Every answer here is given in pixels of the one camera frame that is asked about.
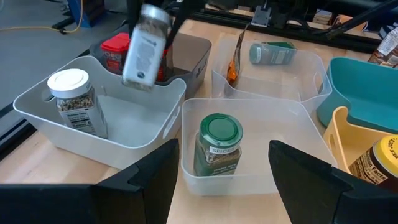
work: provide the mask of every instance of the peppercorn jar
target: peppercorn jar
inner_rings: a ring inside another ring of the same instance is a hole
[[[170,16],[167,12],[150,4],[142,5],[124,64],[123,85],[145,91],[152,89],[162,62],[169,28]]]
[[[63,70],[51,75],[47,85],[56,97],[58,112],[66,126],[108,138],[104,113],[87,72],[80,69]]]
[[[195,175],[234,174],[242,154],[242,137],[242,125],[230,115],[215,113],[203,119],[195,140]]]

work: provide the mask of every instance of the green spice jar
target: green spice jar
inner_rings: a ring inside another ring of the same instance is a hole
[[[249,50],[249,60],[253,65],[288,65],[295,53],[291,42],[254,43]]]
[[[234,174],[242,154],[242,137],[241,123],[230,115],[215,113],[203,119],[195,141],[195,174]]]

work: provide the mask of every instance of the clear plastic bin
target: clear plastic bin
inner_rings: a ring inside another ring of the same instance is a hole
[[[226,81],[228,64],[235,48],[236,38],[224,37],[219,41],[216,61],[212,68],[213,98],[273,98],[300,102],[312,113],[331,93],[331,86],[316,54],[296,50],[287,65],[253,65],[249,61],[249,49],[253,41],[242,42],[241,74],[238,84],[232,88]],[[271,50],[285,48],[267,45]]]
[[[234,175],[197,177],[193,173],[195,135],[202,119],[230,114],[243,126],[242,156]],[[196,195],[247,195],[277,192],[268,161],[270,140],[280,140],[336,166],[306,109],[293,100],[190,99],[182,106],[184,179]]]

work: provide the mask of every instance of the black panel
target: black panel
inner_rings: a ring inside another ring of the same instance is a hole
[[[272,175],[292,224],[398,223],[398,194],[349,175],[280,141]]]
[[[166,223],[178,159],[172,139],[96,185],[2,184],[0,223]]]

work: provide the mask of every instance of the jar with brown label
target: jar with brown label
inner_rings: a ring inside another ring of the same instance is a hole
[[[398,65],[398,27],[386,35],[368,62],[388,67]]]
[[[382,138],[348,168],[359,179],[398,192],[398,135]]]

